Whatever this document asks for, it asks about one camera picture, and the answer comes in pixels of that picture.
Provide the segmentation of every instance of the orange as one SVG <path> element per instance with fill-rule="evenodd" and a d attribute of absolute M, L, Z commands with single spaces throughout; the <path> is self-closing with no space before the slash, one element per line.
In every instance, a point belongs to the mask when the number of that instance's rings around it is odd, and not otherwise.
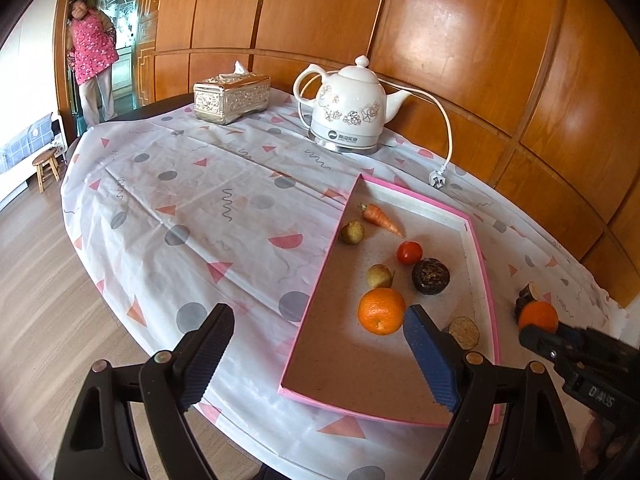
<path fill-rule="evenodd" d="M 546 301 L 533 301 L 527 304 L 518 318 L 518 328 L 522 330 L 527 325 L 535 325 L 547 332 L 558 330 L 558 313 Z"/>
<path fill-rule="evenodd" d="M 369 332 L 389 335 L 402 326 L 406 303 L 402 294 L 392 288 L 374 288 L 358 305 L 358 321 Z"/>

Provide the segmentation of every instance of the power plug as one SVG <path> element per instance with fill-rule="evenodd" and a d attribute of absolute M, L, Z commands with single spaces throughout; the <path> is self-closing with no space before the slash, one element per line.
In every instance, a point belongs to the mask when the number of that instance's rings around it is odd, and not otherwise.
<path fill-rule="evenodd" d="M 435 189 L 440 189 L 442 186 L 444 186 L 444 176 L 438 174 L 437 171 L 431 171 L 431 173 L 429 174 L 429 185 L 431 187 L 434 187 Z"/>

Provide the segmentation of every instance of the tablecloth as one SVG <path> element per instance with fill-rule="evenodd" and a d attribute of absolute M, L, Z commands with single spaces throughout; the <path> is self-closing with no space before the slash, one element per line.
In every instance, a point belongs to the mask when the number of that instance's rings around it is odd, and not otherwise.
<path fill-rule="evenodd" d="M 442 159 L 389 130 L 371 156 L 328 152 L 304 133 L 291 96 L 275 90 L 267 111 L 228 126 L 198 120 L 192 106 L 100 124 L 82 136 L 62 185 L 66 230 L 82 264 L 148 354 L 172 349 L 218 302 L 233 308 L 236 333 L 198 408 L 258 459 L 293 480 L 414 480 L 444 434 L 341 416 L 277 393 L 360 173 L 472 216 L 503 364 L 534 358 L 518 345 L 512 316 L 530 281 L 562 322 L 622 330 L 625 316 L 590 273 L 471 174 L 451 164 L 436 190 L 425 181 Z M 426 132 L 445 134 L 444 126 Z M 581 442 L 586 409 L 561 398 Z M 489 429 L 474 477 L 484 478 L 498 432 Z"/>

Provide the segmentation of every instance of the wooden floor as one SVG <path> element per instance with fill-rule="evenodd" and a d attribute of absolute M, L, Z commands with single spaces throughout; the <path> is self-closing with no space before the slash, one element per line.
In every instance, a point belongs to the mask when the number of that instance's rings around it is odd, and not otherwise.
<path fill-rule="evenodd" d="M 53 476 L 55 457 L 76 395 L 91 364 L 147 359 L 103 302 L 62 221 L 52 178 L 38 193 L 33 179 L 0 211 L 0 425 L 33 473 Z M 136 426 L 151 478 L 164 479 L 140 405 Z M 248 480 L 259 462 L 199 412 L 187 414 L 220 480 Z"/>

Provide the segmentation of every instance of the red tomato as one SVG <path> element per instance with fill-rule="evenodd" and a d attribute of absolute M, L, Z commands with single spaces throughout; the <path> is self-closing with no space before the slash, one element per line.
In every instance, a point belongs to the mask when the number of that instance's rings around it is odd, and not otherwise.
<path fill-rule="evenodd" d="M 422 259 L 422 247 L 418 242 L 402 242 L 397 256 L 401 264 L 415 265 Z"/>

